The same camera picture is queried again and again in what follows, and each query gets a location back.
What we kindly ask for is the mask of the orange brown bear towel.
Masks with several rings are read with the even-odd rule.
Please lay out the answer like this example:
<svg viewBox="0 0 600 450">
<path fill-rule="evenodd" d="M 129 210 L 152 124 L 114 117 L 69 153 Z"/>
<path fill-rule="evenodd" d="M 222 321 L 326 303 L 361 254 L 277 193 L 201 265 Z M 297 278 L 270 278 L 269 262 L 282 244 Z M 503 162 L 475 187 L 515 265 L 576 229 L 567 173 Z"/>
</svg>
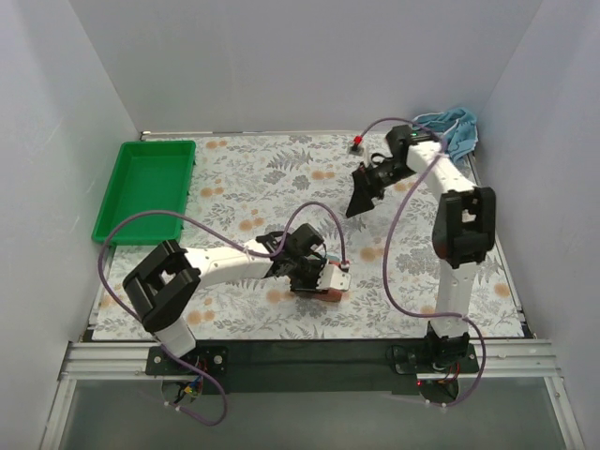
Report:
<svg viewBox="0 0 600 450">
<path fill-rule="evenodd" d="M 336 264 L 341 268 L 341 262 L 339 259 L 337 259 L 337 258 L 325 258 L 325 259 L 327 260 L 327 263 Z M 339 299 L 341 298 L 341 294 L 343 292 L 330 290 L 330 291 L 323 291 L 323 292 L 319 292 L 319 293 L 303 293 L 303 292 L 295 292 L 295 293 L 300 295 L 303 298 L 318 299 L 318 300 L 329 301 L 329 302 L 338 302 Z"/>
</svg>

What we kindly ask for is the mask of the blue towel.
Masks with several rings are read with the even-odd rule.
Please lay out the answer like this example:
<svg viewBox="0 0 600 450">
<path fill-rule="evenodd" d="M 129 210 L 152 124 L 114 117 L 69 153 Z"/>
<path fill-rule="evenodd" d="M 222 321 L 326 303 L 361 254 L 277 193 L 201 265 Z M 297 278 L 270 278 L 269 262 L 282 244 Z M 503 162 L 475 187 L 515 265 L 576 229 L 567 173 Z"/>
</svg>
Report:
<svg viewBox="0 0 600 450">
<path fill-rule="evenodd" d="M 414 117 L 413 121 L 444 136 L 447 143 L 446 154 L 454 163 L 472 153 L 479 141 L 477 116 L 467 108 L 424 113 Z"/>
</svg>

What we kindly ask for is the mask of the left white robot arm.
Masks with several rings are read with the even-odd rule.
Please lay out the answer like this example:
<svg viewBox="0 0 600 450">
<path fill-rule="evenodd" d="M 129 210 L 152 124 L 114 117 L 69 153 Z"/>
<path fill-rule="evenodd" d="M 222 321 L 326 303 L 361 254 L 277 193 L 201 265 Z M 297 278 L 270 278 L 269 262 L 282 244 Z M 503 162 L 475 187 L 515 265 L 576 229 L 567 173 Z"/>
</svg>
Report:
<svg viewBox="0 0 600 450">
<path fill-rule="evenodd" d="M 154 248 L 124 279 L 123 287 L 144 330 L 176 357 L 196 348 L 183 317 L 192 295 L 244 279 L 287 277 L 291 288 L 321 293 L 318 281 L 327 264 L 317 252 L 323 237 L 309 224 L 292 233 L 270 232 L 233 247 L 183 248 L 174 240 Z"/>
</svg>

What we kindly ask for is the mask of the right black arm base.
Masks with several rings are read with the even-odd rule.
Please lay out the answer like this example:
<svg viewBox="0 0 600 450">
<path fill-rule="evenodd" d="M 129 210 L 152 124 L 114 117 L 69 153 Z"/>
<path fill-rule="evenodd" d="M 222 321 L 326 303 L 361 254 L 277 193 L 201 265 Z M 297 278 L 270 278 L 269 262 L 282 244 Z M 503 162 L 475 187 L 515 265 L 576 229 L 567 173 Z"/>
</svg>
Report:
<svg viewBox="0 0 600 450">
<path fill-rule="evenodd" d="M 443 374 L 449 368 L 458 367 L 459 373 L 475 374 L 479 370 L 475 348 L 469 344 L 462 350 L 448 354 L 434 352 L 422 339 L 403 339 L 394 342 L 385 351 L 387 362 L 399 374 Z"/>
</svg>

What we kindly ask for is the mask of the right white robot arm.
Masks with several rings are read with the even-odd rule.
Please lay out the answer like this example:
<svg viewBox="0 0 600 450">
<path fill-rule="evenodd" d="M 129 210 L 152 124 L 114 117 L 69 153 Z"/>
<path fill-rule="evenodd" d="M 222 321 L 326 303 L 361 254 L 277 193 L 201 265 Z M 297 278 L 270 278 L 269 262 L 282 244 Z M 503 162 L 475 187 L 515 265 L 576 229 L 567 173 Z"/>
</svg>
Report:
<svg viewBox="0 0 600 450">
<path fill-rule="evenodd" d="M 426 355 L 432 366 L 445 368 L 468 353 L 474 275 L 495 246 L 496 194 L 463 176 L 432 132 L 395 126 L 385 140 L 389 156 L 370 157 L 353 171 L 346 216 L 372 210 L 386 188 L 412 175 L 427 185 L 438 203 L 432 246 L 440 260 L 440 284 L 436 309 L 427 318 Z"/>
</svg>

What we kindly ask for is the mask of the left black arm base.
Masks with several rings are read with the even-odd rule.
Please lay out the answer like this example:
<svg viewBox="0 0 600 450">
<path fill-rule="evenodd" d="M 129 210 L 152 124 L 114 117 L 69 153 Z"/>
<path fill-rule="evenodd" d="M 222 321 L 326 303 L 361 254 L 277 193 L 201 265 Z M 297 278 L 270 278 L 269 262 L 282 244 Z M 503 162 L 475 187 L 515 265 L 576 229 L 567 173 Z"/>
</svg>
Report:
<svg viewBox="0 0 600 450">
<path fill-rule="evenodd" d="M 227 371 L 229 350 L 225 346 L 198 345 L 194 350 L 180 356 L 187 365 L 194 366 L 211 375 Z M 144 373 L 150 376 L 192 375 L 194 370 L 174 361 L 160 346 L 149 349 Z"/>
</svg>

